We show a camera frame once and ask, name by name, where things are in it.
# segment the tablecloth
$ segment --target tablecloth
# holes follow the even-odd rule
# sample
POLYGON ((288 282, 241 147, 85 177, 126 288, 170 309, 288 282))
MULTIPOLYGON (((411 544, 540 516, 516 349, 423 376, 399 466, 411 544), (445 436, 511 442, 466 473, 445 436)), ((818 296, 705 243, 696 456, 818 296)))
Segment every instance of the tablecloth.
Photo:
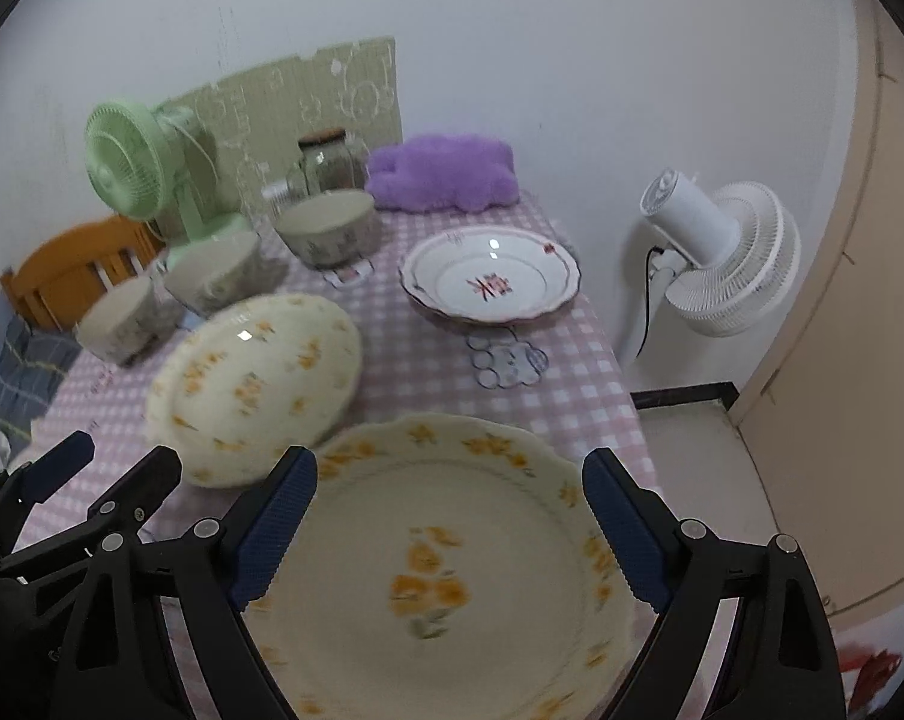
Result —
MULTIPOLYGON (((580 293, 549 317, 489 338, 484 331, 415 308, 401 289, 398 266, 403 256, 442 230, 503 224, 554 237, 534 201, 474 215, 383 213, 382 220, 380 250, 358 269, 338 274, 305 269, 271 228, 259 228, 268 257, 266 280, 276 285, 276 292, 315 293, 334 300, 362 333, 362 380, 343 426, 385 421, 411 410, 474 415, 531 430, 578 464, 593 448, 610 447, 641 487, 655 488, 655 469, 630 394, 585 295, 580 293), (537 350, 538 366, 525 377, 529 383, 503 388, 488 371, 476 367, 474 355, 488 343, 527 344, 537 350)), ((28 451, 38 455, 71 431, 84 430, 95 440, 95 460, 33 509, 20 548, 84 520, 89 505, 151 448, 142 430, 148 386, 187 332, 177 330, 158 351, 129 368, 82 352, 45 418, 34 426, 28 451)), ((236 494, 180 485, 146 522, 146 531, 153 538, 180 536, 201 517, 220 517, 236 494)), ((215 716, 188 652, 181 619, 175 613, 167 613, 167 619, 196 713, 215 716)), ((636 629, 636 649, 647 630, 646 617, 636 629)))

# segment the plate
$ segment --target plate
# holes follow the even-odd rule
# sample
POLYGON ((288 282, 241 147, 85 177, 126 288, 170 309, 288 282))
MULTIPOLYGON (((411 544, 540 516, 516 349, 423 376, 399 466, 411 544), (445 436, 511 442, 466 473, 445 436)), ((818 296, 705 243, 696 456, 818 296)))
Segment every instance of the plate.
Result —
POLYGON ((509 324, 555 311, 579 291, 564 248, 528 230, 482 225, 439 233, 399 268, 414 300, 451 319, 509 324))
POLYGON ((268 476, 290 445, 311 446, 355 394, 362 338, 316 295, 237 303, 172 352, 146 399, 146 437, 172 447, 206 488, 268 476))
POLYGON ((626 664, 633 597, 580 472, 451 415, 345 431, 249 632, 301 718, 579 720, 626 664))

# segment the black baseboard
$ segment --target black baseboard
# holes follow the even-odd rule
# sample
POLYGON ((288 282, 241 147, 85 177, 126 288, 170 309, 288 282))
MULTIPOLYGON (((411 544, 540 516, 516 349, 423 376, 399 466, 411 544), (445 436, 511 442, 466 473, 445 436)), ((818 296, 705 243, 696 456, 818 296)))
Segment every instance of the black baseboard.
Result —
POLYGON ((633 403, 637 409, 658 409, 662 406, 679 406, 683 403, 701 403, 704 400, 721 400, 728 411, 732 408, 739 390, 732 382, 695 384, 692 386, 672 386, 669 389, 643 389, 633 392, 633 403))

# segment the black power cord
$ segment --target black power cord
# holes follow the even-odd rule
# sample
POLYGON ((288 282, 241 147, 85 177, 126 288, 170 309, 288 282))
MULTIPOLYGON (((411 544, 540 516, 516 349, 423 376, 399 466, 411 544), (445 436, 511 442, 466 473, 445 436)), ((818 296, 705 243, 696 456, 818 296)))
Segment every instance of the black power cord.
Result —
POLYGON ((649 263, 652 260, 653 254, 665 254, 665 249, 661 247, 652 247, 645 253, 645 332, 642 333, 642 343, 638 347, 636 357, 642 354, 642 349, 645 348, 645 342, 649 338, 649 283, 652 281, 652 276, 649 274, 649 263))

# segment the purple fluffy object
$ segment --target purple fluffy object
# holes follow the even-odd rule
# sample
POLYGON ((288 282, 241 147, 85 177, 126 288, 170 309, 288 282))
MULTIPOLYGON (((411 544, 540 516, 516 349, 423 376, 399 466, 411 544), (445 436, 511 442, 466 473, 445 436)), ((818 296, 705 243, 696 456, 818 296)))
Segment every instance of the purple fluffy object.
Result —
POLYGON ((476 213, 518 201, 513 151, 478 135, 420 135, 369 154, 366 191, 378 208, 476 213))

